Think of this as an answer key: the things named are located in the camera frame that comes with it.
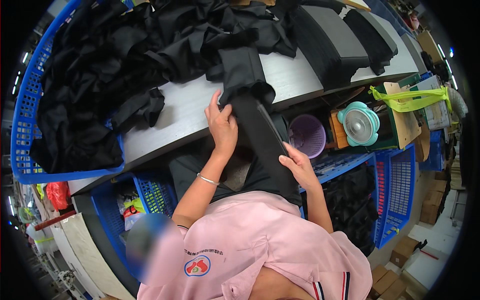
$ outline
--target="hand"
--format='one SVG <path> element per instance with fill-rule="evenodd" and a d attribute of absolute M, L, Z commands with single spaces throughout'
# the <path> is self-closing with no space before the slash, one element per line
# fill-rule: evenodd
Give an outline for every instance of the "hand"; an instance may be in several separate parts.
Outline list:
<path fill-rule="evenodd" d="M 293 177 L 295 177 L 300 186 L 307 192 L 316 191 L 318 189 L 322 190 L 322 185 L 313 171 L 308 156 L 288 143 L 283 142 L 283 144 L 291 158 L 286 157 L 285 155 L 280 155 L 278 157 L 280 163 L 292 171 Z"/>
<path fill-rule="evenodd" d="M 228 161 L 237 145 L 239 128 L 237 120 L 231 115 L 231 104 L 227 104 L 221 112 L 218 109 L 217 101 L 220 94 L 219 89 L 213 94 L 210 104 L 205 108 L 205 115 L 208 129 L 215 141 L 214 153 Z"/>

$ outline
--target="silver bangle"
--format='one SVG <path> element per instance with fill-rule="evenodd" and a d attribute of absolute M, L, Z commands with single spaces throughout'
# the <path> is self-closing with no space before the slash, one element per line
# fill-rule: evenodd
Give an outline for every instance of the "silver bangle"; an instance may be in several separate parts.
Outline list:
<path fill-rule="evenodd" d="M 207 178 L 203 177 L 202 175 L 200 175 L 200 173 L 197 173 L 197 177 L 200 177 L 201 179 L 205 180 L 208 183 L 211 183 L 211 184 L 214 184 L 214 185 L 220 185 L 220 182 L 215 182 L 213 180 L 207 179 Z"/>

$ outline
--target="blue crate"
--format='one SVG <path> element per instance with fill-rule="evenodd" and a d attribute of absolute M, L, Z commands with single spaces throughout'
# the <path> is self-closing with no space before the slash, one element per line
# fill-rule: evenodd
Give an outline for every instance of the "blue crate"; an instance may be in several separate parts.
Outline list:
<path fill-rule="evenodd" d="M 375 153 L 367 154 L 342 154 L 328 156 L 313 165 L 313 171 L 317 175 L 320 183 L 327 182 L 333 178 L 340 176 L 341 174 L 350 171 L 351 169 L 359 166 L 360 164 L 367 164 L 369 166 L 376 166 Z M 378 186 L 377 168 L 374 168 L 375 186 Z M 375 189 L 370 197 L 375 201 L 375 205 L 378 210 L 378 188 Z M 305 218 L 303 207 L 300 208 L 300 214 L 302 218 Z M 377 221 L 373 224 L 372 228 L 372 240 L 376 244 L 377 241 Z"/>
<path fill-rule="evenodd" d="M 442 171 L 444 169 L 444 156 L 442 154 L 442 130 L 430 131 L 430 152 L 427 160 L 419 162 L 419 170 Z"/>
<path fill-rule="evenodd" d="M 177 198 L 170 184 L 166 180 L 159 180 L 161 176 L 154 173 L 144 173 L 135 175 L 133 173 L 120 174 L 110 181 L 103 182 L 91 191 L 91 198 L 95 207 L 96 214 L 100 219 L 100 223 L 117 253 L 118 257 L 129 269 L 125 254 L 125 245 L 121 242 L 119 235 L 125 231 L 125 224 L 117 205 L 117 196 L 114 192 L 114 185 L 132 180 L 138 191 L 138 195 L 142 200 L 145 210 L 145 203 L 158 204 L 156 211 L 152 208 L 147 212 L 163 213 L 171 217 L 173 210 L 177 206 Z"/>
<path fill-rule="evenodd" d="M 424 81 L 425 79 L 429 79 L 432 76 L 433 76 L 433 73 L 431 71 L 423 73 L 422 75 L 420 75 L 420 81 Z"/>
<path fill-rule="evenodd" d="M 38 43 L 20 84 L 13 115 L 11 155 L 13 176 L 22 184 L 68 181 L 117 174 L 122 172 L 125 166 L 125 155 L 122 155 L 124 162 L 117 168 L 48 174 L 30 157 L 30 147 L 33 139 L 42 137 L 42 133 L 36 124 L 36 111 L 43 96 L 42 85 L 40 84 L 40 77 L 44 71 L 43 64 L 50 57 L 53 37 L 57 30 L 71 20 L 80 2 L 81 0 L 68 2 L 50 24 Z M 131 1 L 127 1 L 125 4 L 129 8 L 133 7 Z M 118 141 L 123 152 L 121 134 L 118 135 Z"/>
<path fill-rule="evenodd" d="M 379 206 L 376 247 L 382 248 L 410 219 L 415 190 L 415 148 L 376 151 Z"/>

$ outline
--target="yellow-green bag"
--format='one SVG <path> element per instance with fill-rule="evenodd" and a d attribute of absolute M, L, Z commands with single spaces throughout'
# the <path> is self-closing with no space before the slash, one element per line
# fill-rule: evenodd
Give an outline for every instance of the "yellow-green bag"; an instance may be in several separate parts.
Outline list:
<path fill-rule="evenodd" d="M 142 200 L 140 200 L 140 198 L 133 199 L 132 201 L 129 201 L 129 202 L 124 202 L 123 204 L 125 205 L 126 208 L 129 208 L 130 206 L 133 205 L 136 211 L 145 213 L 145 209 L 142 204 Z"/>
<path fill-rule="evenodd" d="M 368 91 L 368 93 L 372 94 L 375 100 L 383 100 L 385 104 L 387 104 L 391 109 L 398 112 L 419 110 L 441 100 L 445 100 L 448 111 L 452 112 L 452 104 L 450 103 L 450 99 L 448 98 L 448 91 L 446 86 L 441 86 L 440 88 L 434 90 L 401 92 L 390 95 L 382 94 L 378 92 L 373 86 L 370 86 L 370 91 Z M 396 101 L 397 99 L 414 98 L 419 96 L 428 97 L 413 99 L 403 103 Z"/>

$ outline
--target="mint green fan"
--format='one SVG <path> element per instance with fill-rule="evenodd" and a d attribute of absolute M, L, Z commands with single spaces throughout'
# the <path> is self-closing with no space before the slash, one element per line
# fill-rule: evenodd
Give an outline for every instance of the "mint green fan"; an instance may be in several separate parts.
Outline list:
<path fill-rule="evenodd" d="M 338 121 L 343 124 L 350 146 L 370 146 L 378 138 L 380 119 L 363 102 L 352 102 L 338 112 Z"/>

